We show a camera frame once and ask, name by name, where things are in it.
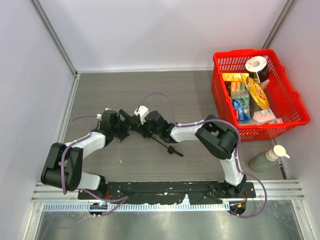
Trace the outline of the black folding umbrella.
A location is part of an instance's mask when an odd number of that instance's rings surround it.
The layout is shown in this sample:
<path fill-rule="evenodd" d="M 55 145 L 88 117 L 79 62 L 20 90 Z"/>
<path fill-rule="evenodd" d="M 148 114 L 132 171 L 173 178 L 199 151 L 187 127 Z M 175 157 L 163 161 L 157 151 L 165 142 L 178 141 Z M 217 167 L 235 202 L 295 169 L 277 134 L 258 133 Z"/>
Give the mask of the black folding umbrella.
<path fill-rule="evenodd" d="M 119 110 L 119 114 L 124 117 L 124 123 L 129 126 L 129 129 L 135 131 L 142 135 L 144 138 L 151 138 L 157 143 L 161 144 L 167 149 L 169 154 L 176 154 L 180 157 L 184 155 L 178 152 L 172 145 L 167 144 L 176 144 L 177 141 L 170 136 L 171 130 L 174 128 L 173 123 L 167 122 L 163 116 L 158 111 L 147 112 L 146 117 L 141 119 L 140 115 L 134 113 L 130 116 L 123 109 Z M 157 140 L 155 136 L 158 136 L 164 143 L 160 140 Z"/>

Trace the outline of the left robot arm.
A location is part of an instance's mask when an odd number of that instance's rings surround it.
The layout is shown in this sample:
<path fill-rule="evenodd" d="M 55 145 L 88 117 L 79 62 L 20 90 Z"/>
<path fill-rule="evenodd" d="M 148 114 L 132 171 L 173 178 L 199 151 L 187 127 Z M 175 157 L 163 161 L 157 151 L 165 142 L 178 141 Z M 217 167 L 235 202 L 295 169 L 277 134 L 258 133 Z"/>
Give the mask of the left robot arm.
<path fill-rule="evenodd" d="M 123 141 L 129 136 L 130 126 L 120 114 L 106 108 L 98 114 L 97 126 L 88 134 L 67 143 L 53 143 L 48 152 L 40 181 L 56 187 L 64 194 L 82 190 L 87 195 L 107 196 L 108 184 L 104 176 L 83 171 L 83 160 L 90 154 L 108 146 L 114 139 Z"/>

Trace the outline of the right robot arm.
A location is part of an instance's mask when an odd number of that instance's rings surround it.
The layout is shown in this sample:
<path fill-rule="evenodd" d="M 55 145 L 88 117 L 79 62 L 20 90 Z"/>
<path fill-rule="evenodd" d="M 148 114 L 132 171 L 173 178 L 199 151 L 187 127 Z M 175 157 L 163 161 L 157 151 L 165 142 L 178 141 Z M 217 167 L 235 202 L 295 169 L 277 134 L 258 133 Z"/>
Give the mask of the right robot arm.
<path fill-rule="evenodd" d="M 157 135 L 167 144 L 200 141 L 211 155 L 219 159 L 227 191 L 233 196 L 244 192 L 247 177 L 237 158 L 240 136 L 232 124 L 214 115 L 194 123 L 169 123 L 158 111 L 150 112 L 144 106 L 134 111 L 133 120 L 145 138 Z"/>

